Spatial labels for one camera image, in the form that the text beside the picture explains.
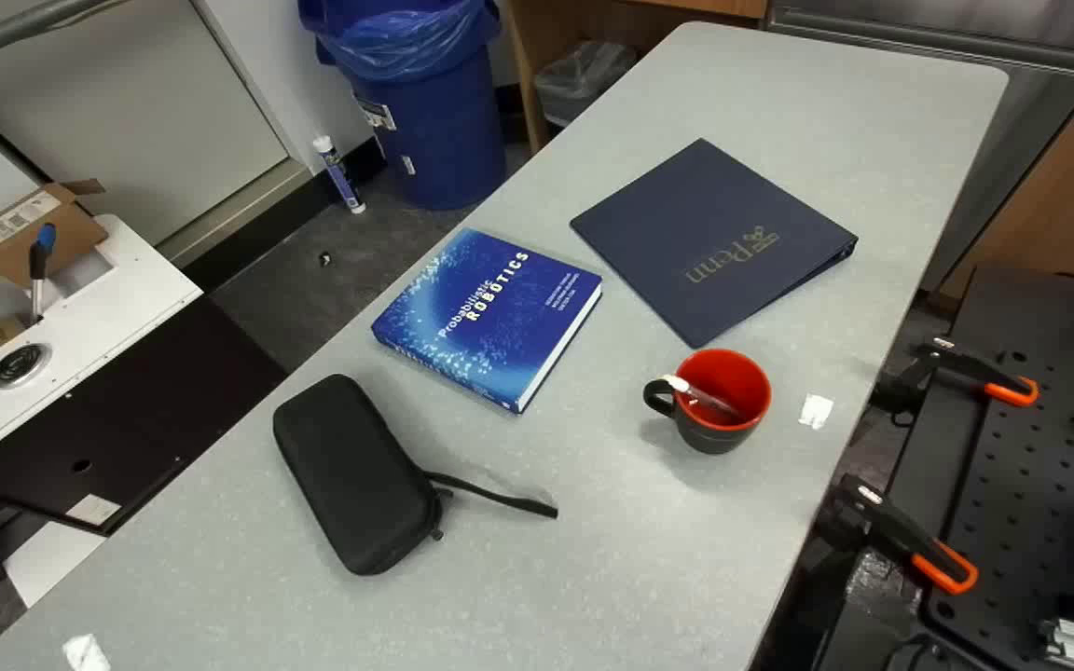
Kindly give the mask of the white and grey pen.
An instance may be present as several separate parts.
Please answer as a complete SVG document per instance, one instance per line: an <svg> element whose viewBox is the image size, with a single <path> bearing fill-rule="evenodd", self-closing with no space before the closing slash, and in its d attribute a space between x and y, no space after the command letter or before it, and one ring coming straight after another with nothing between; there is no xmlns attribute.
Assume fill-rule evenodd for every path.
<svg viewBox="0 0 1074 671"><path fill-rule="evenodd" d="M690 383L686 377L668 371L668 377L659 377L659 381L663 381L675 396L686 396L686 400L694 400L694 401L701 401L701 406L712 406L712 408L724 414L724 418L737 418L737 408L735 408L726 400L721 400L721 396Z"/></svg>

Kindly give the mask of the blue hardcover book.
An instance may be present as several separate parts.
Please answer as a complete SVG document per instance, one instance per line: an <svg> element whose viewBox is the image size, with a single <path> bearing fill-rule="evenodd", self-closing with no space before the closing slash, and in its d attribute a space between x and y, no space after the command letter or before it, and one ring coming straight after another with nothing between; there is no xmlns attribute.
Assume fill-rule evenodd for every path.
<svg viewBox="0 0 1074 671"><path fill-rule="evenodd" d="M523 414L605 293L598 270L455 232L372 321L380 345Z"/></svg>

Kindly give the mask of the red and black mug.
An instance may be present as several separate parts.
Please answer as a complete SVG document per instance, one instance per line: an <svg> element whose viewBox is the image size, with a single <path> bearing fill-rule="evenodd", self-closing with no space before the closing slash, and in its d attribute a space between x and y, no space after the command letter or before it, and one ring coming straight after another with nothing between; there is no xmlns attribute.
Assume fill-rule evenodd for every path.
<svg viewBox="0 0 1074 671"><path fill-rule="evenodd" d="M772 381L751 352L694 351L675 371L650 381L642 400L686 446L726 454L770 418Z"/></svg>

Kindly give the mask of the navy blue Penn folder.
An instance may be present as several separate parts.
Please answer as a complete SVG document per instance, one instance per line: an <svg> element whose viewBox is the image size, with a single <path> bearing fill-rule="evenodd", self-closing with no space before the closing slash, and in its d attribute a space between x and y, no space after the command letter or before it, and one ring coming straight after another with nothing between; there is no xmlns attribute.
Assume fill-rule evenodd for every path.
<svg viewBox="0 0 1074 671"><path fill-rule="evenodd" d="M690 345L848 260L857 233L699 139L571 221Z"/></svg>

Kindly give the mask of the black zippered pouch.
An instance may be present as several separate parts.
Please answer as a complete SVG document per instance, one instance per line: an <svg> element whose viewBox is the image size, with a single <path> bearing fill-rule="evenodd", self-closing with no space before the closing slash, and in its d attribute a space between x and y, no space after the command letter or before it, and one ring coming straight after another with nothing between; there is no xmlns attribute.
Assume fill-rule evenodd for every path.
<svg viewBox="0 0 1074 671"><path fill-rule="evenodd" d="M556 518L551 501L423 468L362 383L344 371L281 401L272 438L326 540L359 577L390 569L439 530L444 489Z"/></svg>

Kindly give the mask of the grey mesh waste basket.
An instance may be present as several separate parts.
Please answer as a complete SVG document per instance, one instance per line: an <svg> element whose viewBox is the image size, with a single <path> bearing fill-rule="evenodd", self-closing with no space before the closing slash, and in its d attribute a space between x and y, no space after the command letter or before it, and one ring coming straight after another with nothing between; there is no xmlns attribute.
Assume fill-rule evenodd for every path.
<svg viewBox="0 0 1074 671"><path fill-rule="evenodd" d="M608 84L614 84L639 50L620 40L583 40L566 54L545 64L532 78L540 114L556 126L566 126L583 114Z"/></svg>

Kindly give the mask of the white tape piece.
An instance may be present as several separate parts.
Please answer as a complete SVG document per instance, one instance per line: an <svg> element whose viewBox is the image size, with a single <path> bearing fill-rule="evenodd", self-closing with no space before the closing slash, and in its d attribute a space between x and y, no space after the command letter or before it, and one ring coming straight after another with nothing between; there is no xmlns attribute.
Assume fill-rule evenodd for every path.
<svg viewBox="0 0 1074 671"><path fill-rule="evenodd" d="M833 418L833 408L835 408L835 401L833 401L828 396L808 396L808 400L803 401L803 408L798 408L798 419L803 419L807 428L823 428L828 418Z"/></svg>

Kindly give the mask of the blue trash bin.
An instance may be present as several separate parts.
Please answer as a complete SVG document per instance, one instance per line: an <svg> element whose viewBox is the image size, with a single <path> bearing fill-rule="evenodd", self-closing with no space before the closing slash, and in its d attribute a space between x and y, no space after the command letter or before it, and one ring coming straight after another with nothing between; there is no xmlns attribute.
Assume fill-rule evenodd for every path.
<svg viewBox="0 0 1074 671"><path fill-rule="evenodd" d="M506 173L487 43L496 0L296 0L417 207L469 207Z"/></svg>

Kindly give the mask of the orange black clamp near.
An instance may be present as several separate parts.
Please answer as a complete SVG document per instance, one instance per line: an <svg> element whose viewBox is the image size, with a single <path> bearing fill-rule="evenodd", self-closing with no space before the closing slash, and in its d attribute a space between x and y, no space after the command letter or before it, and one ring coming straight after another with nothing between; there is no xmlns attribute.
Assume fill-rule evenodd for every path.
<svg viewBox="0 0 1074 671"><path fill-rule="evenodd" d="M961 550L920 530L869 480L848 474L835 485L835 495L849 501L869 520L869 531L883 540L937 592L967 596L980 582L980 569Z"/></svg>

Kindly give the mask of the orange black clamp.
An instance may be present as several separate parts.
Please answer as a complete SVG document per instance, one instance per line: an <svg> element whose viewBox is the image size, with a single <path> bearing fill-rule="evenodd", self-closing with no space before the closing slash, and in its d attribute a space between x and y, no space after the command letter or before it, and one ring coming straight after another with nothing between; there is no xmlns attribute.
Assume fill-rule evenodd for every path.
<svg viewBox="0 0 1074 671"><path fill-rule="evenodd" d="M1032 406L1039 400L1039 383L1032 377L1008 371L1002 366L990 361L976 351L967 351L945 334L932 334L927 344L919 345L919 356L927 367L949 367L961 381L972 381L993 401L1008 406Z"/></svg>
<svg viewBox="0 0 1074 671"><path fill-rule="evenodd" d="M883 540L937 592L967 596L980 582L980 569L961 550L920 530L869 480L848 474L835 485L835 495L849 501L869 520L869 531Z"/></svg>

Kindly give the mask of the orange black clamp far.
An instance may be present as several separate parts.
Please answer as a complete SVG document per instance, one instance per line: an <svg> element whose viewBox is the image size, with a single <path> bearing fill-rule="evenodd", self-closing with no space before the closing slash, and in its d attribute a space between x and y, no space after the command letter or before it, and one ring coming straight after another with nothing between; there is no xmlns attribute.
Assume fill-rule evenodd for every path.
<svg viewBox="0 0 1074 671"><path fill-rule="evenodd" d="M1032 406L1039 400L1039 383L1032 377L1008 371L1002 366L990 361L976 351L967 351L945 334L932 334L927 344L919 345L919 356L927 367L949 367L961 381L972 381L993 401L1008 406Z"/></svg>

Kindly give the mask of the white stove top unit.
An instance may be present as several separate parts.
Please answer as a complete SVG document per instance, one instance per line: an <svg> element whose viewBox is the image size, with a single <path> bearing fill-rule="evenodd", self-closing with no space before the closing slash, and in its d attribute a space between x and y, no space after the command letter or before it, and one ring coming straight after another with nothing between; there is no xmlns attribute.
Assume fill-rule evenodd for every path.
<svg viewBox="0 0 1074 671"><path fill-rule="evenodd" d="M126 221L100 213L96 224L110 232L96 247L106 270L76 291L49 285L46 316L0 345L0 356L46 345L29 377L0 387L0 438L203 298Z"/></svg>

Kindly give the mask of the black perforated mounting board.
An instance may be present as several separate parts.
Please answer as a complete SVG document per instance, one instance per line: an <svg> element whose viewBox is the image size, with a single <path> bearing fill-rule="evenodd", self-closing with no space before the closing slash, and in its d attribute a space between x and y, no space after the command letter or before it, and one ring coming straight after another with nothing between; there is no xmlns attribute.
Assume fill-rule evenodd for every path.
<svg viewBox="0 0 1074 671"><path fill-rule="evenodd" d="M1047 632L1074 618L1074 279L976 270L959 344L1039 396L986 406L945 524L980 577L967 596L927 596L925 613L993 665L1063 671Z"/></svg>

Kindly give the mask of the open cardboard box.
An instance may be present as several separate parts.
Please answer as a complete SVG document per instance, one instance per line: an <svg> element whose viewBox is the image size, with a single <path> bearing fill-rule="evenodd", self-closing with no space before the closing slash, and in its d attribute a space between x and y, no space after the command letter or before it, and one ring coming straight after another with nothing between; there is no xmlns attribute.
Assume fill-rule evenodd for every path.
<svg viewBox="0 0 1074 671"><path fill-rule="evenodd" d="M46 182L24 201L0 213L0 279L16 285L34 283L34 247L46 249L46 269L62 270L66 265L92 253L110 232L85 207L85 198L100 195L100 182Z"/></svg>

